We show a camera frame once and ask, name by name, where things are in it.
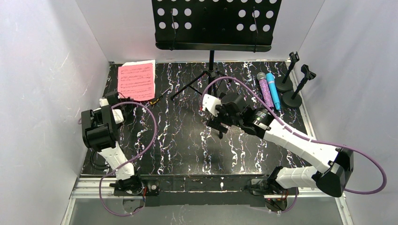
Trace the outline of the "purple glitter microphone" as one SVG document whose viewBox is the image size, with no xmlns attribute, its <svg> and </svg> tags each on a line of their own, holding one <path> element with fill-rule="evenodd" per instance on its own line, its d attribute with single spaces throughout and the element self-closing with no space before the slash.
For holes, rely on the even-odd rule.
<svg viewBox="0 0 398 225">
<path fill-rule="evenodd" d="M 270 107 L 271 109 L 274 108 L 274 104 L 273 104 L 273 100 L 272 100 L 272 96 L 268 87 L 268 83 L 266 80 L 266 74 L 264 72 L 259 72 L 257 74 L 257 81 L 259 83 L 260 86 L 260 90 L 262 92 L 262 96 L 264 99 L 264 102 L 266 103 L 266 105 L 268 107 Z"/>
</svg>

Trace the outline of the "blue toy microphone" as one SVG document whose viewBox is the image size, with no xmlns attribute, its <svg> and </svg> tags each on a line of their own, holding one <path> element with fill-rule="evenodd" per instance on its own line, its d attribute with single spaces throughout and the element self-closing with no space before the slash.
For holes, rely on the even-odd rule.
<svg viewBox="0 0 398 225">
<path fill-rule="evenodd" d="M 274 108 L 279 111 L 281 110 L 281 104 L 280 104 L 280 99 L 278 96 L 277 88 L 276 88 L 276 83 L 275 83 L 275 78 L 272 73 L 267 73 L 266 74 L 266 80 L 268 83 L 268 88 L 271 94 L 271 98 L 274 104 Z"/>
</svg>

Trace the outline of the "black round-base mic stand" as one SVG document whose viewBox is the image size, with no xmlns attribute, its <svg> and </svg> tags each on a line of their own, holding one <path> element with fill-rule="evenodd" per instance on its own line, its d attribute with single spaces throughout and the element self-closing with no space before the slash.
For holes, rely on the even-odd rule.
<svg viewBox="0 0 398 225">
<path fill-rule="evenodd" d="M 287 72 L 283 76 L 275 77 L 276 89 L 282 93 L 293 90 L 293 83 L 290 79 L 290 73 L 293 70 L 295 64 L 300 60 L 298 52 L 291 52 L 289 54 L 290 64 Z"/>
<path fill-rule="evenodd" d="M 312 72 L 307 64 L 302 65 L 301 72 L 304 74 L 304 77 L 298 84 L 296 90 L 288 91 L 282 94 L 282 104 L 288 108 L 297 109 L 302 105 L 303 100 L 299 95 L 299 92 L 303 89 L 308 81 L 316 77 L 316 73 Z"/>
</svg>

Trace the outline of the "black tripod music stand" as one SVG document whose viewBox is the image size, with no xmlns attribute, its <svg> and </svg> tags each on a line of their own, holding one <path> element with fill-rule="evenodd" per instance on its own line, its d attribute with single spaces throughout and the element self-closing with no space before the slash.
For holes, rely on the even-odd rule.
<svg viewBox="0 0 398 225">
<path fill-rule="evenodd" d="M 231 78 L 214 68 L 216 51 L 268 52 L 279 0 L 154 0 L 155 45 L 161 50 L 208 50 L 209 78 L 202 92 L 221 99 L 216 82 Z"/>
</svg>

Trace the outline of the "pink sheet music page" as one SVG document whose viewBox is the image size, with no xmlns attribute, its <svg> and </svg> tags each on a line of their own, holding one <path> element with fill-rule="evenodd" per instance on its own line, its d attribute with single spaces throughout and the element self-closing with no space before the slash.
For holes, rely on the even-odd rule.
<svg viewBox="0 0 398 225">
<path fill-rule="evenodd" d="M 155 97 L 155 66 L 152 64 L 120 66 L 117 91 L 134 101 L 149 101 Z"/>
</svg>

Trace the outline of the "white sheet music page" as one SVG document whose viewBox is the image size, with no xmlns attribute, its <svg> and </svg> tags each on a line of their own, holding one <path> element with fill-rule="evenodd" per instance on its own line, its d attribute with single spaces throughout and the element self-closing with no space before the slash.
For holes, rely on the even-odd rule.
<svg viewBox="0 0 398 225">
<path fill-rule="evenodd" d="M 134 61 L 134 62 L 126 62 L 122 65 L 124 66 L 134 66 L 134 65 L 144 65 L 144 64 L 152 64 L 155 66 L 156 61 L 155 60 L 143 60 L 143 61 Z"/>
</svg>

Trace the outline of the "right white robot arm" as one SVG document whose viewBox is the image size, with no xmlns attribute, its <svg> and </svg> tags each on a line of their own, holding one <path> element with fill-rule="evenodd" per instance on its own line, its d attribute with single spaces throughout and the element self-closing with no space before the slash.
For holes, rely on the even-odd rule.
<svg viewBox="0 0 398 225">
<path fill-rule="evenodd" d="M 249 135 L 277 144 L 307 161 L 310 166 L 276 167 L 267 179 L 275 189 L 317 188 L 332 197 L 341 197 L 353 172 L 353 151 L 316 143 L 306 134 L 280 123 L 269 110 L 247 104 L 236 93 L 218 99 L 205 94 L 202 110 L 211 113 L 207 125 L 221 133 L 236 126 Z"/>
</svg>

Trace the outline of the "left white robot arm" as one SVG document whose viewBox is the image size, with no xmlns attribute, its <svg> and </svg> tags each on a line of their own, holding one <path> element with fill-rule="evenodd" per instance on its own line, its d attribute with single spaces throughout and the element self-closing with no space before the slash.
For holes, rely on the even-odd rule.
<svg viewBox="0 0 398 225">
<path fill-rule="evenodd" d="M 99 100 L 100 107 L 81 112 L 82 139 L 85 146 L 100 154 L 113 170 L 116 183 L 111 187 L 130 194 L 139 194 L 144 188 L 132 163 L 127 162 L 117 141 L 117 125 L 124 122 L 120 109 L 112 106 L 126 101 L 117 91 L 110 92 Z"/>
</svg>

